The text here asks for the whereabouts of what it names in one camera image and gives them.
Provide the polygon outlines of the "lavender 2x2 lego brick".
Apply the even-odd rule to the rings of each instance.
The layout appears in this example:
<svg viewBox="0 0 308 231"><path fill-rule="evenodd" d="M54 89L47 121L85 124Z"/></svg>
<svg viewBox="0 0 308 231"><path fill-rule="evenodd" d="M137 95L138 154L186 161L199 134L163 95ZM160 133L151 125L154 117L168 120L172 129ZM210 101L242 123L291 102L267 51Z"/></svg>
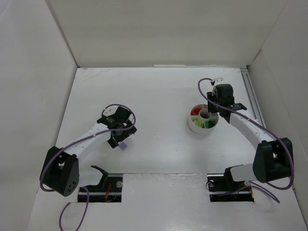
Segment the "lavender 2x2 lego brick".
<svg viewBox="0 0 308 231"><path fill-rule="evenodd" d="M125 151L125 150L128 148L128 146L127 146L124 142L122 142L122 143L120 143L119 148L120 148L122 151Z"/></svg>

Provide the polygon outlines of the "red large lego brick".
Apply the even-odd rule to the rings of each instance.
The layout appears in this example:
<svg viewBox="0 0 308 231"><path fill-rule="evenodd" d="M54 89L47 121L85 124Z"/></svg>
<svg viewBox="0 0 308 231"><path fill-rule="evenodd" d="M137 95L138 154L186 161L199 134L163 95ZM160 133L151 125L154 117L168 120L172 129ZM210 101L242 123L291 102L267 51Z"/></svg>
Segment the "red large lego brick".
<svg viewBox="0 0 308 231"><path fill-rule="evenodd" d="M200 113L201 110L202 110L202 108L193 108L193 109L191 110L190 115L192 115L192 116L199 115L199 113Z"/></svg>

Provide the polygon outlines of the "white round divided container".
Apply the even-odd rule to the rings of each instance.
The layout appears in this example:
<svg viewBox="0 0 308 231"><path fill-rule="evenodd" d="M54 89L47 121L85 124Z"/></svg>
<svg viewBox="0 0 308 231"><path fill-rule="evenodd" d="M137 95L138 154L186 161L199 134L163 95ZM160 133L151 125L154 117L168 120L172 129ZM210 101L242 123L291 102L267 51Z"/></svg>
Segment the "white round divided container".
<svg viewBox="0 0 308 231"><path fill-rule="evenodd" d="M198 105L194 106L193 108L202 108L202 110L200 111L199 115L197 115L197 116L196 115L189 115L188 125L189 125L190 129L198 135L202 135L202 136L209 135L214 130L216 125L218 124L218 121L219 121L218 113L209 112L207 104L198 104ZM214 122L216 125L213 128L210 128L210 129L206 129L205 125L204 125L203 128L199 128L193 123L194 120L203 121L204 123L206 121L210 120L210 121Z"/></svg>

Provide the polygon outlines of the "lime green lego brick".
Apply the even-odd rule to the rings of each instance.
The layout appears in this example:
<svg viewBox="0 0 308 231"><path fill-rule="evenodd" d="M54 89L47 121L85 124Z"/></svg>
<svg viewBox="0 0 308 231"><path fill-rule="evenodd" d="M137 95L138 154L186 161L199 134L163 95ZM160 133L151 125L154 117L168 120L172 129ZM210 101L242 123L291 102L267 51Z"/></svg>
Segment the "lime green lego brick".
<svg viewBox="0 0 308 231"><path fill-rule="evenodd" d="M194 120L193 123L199 127L199 128L203 128L204 127L204 122L203 121L199 121L199 120Z"/></svg>

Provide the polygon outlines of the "green 2x4 lego brick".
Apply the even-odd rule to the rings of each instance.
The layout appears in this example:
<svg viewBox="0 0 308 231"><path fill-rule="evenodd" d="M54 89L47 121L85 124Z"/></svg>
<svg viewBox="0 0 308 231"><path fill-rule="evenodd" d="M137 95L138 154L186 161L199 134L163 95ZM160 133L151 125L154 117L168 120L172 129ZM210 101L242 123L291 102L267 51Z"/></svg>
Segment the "green 2x4 lego brick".
<svg viewBox="0 0 308 231"><path fill-rule="evenodd" d="M206 129L213 128L215 125L216 124L214 122L210 121L210 120L205 122L205 128Z"/></svg>

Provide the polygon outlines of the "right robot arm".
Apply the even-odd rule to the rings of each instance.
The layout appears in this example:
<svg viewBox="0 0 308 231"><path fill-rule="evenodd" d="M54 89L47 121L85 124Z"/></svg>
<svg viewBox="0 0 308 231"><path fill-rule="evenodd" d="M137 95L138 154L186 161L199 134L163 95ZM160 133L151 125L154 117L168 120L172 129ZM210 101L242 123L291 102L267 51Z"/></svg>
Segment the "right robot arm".
<svg viewBox="0 0 308 231"><path fill-rule="evenodd" d="M251 164L228 168L235 182L254 181L268 183L282 178L293 178L293 148L288 138L278 138L254 119L242 103L235 103L230 84L219 84L206 94L208 109L218 113L238 129L255 148Z"/></svg>

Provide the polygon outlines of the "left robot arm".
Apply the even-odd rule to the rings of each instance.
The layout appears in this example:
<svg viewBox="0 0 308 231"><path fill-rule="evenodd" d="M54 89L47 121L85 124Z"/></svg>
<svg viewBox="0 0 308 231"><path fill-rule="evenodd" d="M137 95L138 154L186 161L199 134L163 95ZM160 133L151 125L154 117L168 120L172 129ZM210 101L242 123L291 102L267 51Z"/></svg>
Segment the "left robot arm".
<svg viewBox="0 0 308 231"><path fill-rule="evenodd" d="M90 192L103 190L108 182L108 172L92 165L80 170L79 164L103 143L118 147L126 138L136 133L136 117L126 106L117 104L112 114L103 109L101 117L92 128L65 147L51 147L45 157L39 178L40 189L57 192L68 197L76 188Z"/></svg>

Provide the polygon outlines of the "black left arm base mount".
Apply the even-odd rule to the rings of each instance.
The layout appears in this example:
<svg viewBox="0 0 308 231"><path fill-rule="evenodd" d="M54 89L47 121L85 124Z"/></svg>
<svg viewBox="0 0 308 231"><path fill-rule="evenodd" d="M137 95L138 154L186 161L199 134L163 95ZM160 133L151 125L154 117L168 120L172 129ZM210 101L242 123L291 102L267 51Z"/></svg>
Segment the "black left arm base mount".
<svg viewBox="0 0 308 231"><path fill-rule="evenodd" d="M123 174L108 173L98 166L80 170L77 201L90 203L120 203Z"/></svg>

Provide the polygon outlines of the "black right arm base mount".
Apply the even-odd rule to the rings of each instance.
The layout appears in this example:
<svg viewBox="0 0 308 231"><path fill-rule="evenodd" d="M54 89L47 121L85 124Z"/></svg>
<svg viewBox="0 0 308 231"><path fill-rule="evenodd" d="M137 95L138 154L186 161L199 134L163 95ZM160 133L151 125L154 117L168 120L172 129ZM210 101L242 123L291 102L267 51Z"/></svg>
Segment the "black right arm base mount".
<svg viewBox="0 0 308 231"><path fill-rule="evenodd" d="M224 173L207 174L205 187L209 191L210 202L254 202L251 188L241 189L245 187L244 181L235 182L230 167Z"/></svg>

